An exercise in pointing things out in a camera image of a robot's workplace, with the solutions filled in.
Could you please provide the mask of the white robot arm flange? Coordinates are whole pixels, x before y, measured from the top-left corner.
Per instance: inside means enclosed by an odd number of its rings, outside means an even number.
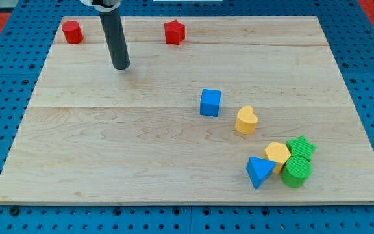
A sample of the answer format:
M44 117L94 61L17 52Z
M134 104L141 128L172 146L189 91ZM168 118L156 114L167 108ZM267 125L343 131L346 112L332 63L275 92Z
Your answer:
M111 12L121 5L121 0L80 0L86 6L94 7L99 12Z

